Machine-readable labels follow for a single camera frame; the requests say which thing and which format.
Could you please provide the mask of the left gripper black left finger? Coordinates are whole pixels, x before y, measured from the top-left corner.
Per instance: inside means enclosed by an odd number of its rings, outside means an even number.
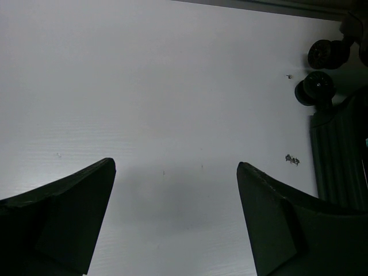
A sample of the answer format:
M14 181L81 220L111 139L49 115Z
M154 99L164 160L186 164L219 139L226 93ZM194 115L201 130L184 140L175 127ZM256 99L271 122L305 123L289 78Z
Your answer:
M112 158L1 200L1 275L87 275L116 176Z

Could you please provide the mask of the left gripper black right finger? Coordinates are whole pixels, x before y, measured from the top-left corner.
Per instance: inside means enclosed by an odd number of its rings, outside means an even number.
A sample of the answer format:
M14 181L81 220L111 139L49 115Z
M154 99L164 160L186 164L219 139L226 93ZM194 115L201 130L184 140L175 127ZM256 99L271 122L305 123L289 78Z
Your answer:
M367 213L288 186L249 163L237 183L258 275L366 275Z

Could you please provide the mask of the black hard-shell suitcase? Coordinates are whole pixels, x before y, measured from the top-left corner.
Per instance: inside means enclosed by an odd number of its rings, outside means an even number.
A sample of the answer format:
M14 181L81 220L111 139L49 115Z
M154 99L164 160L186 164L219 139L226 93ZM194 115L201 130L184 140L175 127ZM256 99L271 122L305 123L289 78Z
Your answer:
M336 87L324 72L345 64L353 44L358 44L359 59L367 64L367 1L355 1L340 32L341 40L318 40L311 46L307 61L313 71L294 94L302 105L316 108L309 133L319 198L367 211L367 87L334 105Z

